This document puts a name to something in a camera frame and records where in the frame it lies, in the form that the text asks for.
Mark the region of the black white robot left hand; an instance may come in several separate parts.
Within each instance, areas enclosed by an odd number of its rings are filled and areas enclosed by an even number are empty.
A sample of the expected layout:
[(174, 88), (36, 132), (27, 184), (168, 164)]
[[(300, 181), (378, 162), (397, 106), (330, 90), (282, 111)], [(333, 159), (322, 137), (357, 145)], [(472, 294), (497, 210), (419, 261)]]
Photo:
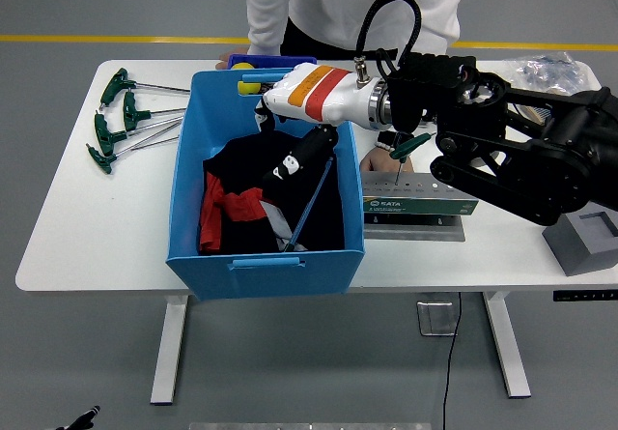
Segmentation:
[(56, 430), (88, 430), (94, 427), (94, 418), (99, 414), (100, 406), (95, 405), (81, 414), (69, 425), (59, 426)]

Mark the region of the person's left hand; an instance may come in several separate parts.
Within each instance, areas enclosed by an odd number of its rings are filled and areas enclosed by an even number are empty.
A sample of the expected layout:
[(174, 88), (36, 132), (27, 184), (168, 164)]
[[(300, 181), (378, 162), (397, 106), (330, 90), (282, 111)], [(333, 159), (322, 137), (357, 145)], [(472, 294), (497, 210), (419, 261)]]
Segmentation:
[(380, 147), (371, 149), (359, 163), (361, 171), (379, 171), (388, 173), (413, 172), (410, 158), (404, 163), (390, 157), (390, 153)]

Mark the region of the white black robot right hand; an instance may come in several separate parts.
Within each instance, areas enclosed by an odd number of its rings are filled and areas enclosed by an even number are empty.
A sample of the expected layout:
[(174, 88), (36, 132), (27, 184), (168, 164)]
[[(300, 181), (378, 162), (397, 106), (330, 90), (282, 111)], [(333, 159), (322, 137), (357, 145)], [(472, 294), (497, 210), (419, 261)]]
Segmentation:
[(255, 106), (260, 127), (275, 117), (338, 127), (350, 121), (375, 131), (390, 128), (386, 84), (375, 76), (360, 80), (347, 70), (301, 63), (276, 81)]

